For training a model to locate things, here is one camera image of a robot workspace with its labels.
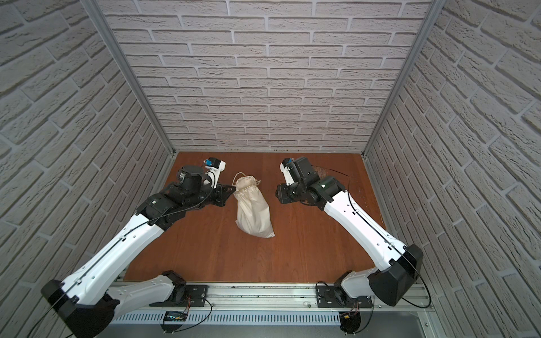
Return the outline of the cream cloth drawstring bag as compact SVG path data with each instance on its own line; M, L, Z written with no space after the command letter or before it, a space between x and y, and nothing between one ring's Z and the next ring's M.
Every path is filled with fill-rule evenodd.
M270 207L259 189L260 180L239 172L233 179L234 197L238 203L237 220L241 231L255 237L275 237L271 223Z

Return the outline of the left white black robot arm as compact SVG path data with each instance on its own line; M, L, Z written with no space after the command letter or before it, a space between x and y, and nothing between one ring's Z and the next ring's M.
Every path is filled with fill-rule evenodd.
M225 162L216 158L205 160L203 166L183 166L177 181L142 202L123 229L83 267L42 287L42 296L73 337L95 337L114 319L144 306L187 304L186 281L172 270L128 287L112 283L187 212L225 205L235 187L219 183L224 170Z

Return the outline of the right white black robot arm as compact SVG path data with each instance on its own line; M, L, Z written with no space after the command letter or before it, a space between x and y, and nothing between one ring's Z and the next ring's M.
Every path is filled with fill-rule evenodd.
M285 178L276 190L281 204L301 202L319 208L342 225L375 264L372 269L346 272L334 283L338 303L346 306L358 297L376 297L396 306L403 300L419 278L422 250L393 237L356 203L339 180L320 177L307 158L284 159L280 171Z

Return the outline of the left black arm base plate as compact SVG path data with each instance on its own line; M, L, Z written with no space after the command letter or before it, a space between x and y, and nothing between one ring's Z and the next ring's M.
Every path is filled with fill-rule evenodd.
M150 307L204 307L209 286L206 284L187 284L176 287L172 295L163 302L155 302Z

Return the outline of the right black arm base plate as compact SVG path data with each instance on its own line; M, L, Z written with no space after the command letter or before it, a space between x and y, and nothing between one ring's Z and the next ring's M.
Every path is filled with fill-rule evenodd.
M318 308L371 308L373 301L371 297L361 296L352 298L340 288L334 285L317 284L315 286L316 302Z

